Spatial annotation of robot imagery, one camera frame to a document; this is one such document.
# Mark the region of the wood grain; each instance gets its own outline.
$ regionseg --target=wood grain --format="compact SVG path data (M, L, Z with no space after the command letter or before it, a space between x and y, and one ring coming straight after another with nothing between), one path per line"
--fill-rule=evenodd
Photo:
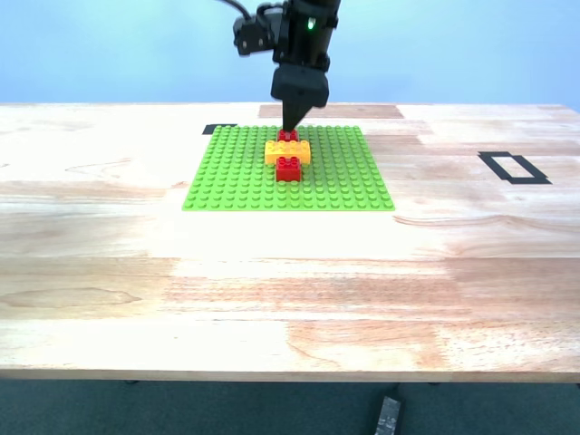
M329 105L395 212L181 212L204 126L279 110L0 105L0 376L580 382L580 115Z

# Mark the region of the blue wall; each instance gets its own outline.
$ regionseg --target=blue wall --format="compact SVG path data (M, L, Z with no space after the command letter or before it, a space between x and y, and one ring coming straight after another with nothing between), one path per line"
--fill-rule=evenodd
M261 3L246 0L248 8ZM0 0L0 102L267 101L215 0ZM343 0L331 100L580 110L578 0Z

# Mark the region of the lego baseplate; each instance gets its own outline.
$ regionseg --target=lego baseplate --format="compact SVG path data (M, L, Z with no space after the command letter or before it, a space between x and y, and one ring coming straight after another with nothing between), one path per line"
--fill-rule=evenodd
M266 165L279 127L216 127L183 204L193 210L392 211L394 205L358 127L298 127L311 147L301 181L277 181Z

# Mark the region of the black rectangle outline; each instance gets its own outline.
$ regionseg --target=black rectangle outline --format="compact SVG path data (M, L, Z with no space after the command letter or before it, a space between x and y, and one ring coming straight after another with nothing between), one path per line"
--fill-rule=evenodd
M236 127L237 124L208 124L201 134L214 134L216 127Z
M511 157L522 168L529 172L532 177L512 177L494 160L495 157ZM547 179L547 175L540 169L536 168L524 156L512 156L511 153L507 151L480 151L479 158L482 159L491 170L493 170L499 179L509 181L511 184L552 184L552 182Z

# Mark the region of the yellow lego brick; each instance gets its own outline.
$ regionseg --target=yellow lego brick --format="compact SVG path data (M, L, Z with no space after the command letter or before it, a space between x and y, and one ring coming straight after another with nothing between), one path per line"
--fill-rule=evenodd
M284 142L282 140L276 142L275 140L269 140L266 142L264 157L266 165L275 165L276 160L280 157L285 157L287 159L297 157L300 159L300 163L309 165L310 142L308 140L300 140L299 142L296 142L295 140L292 140L291 142Z

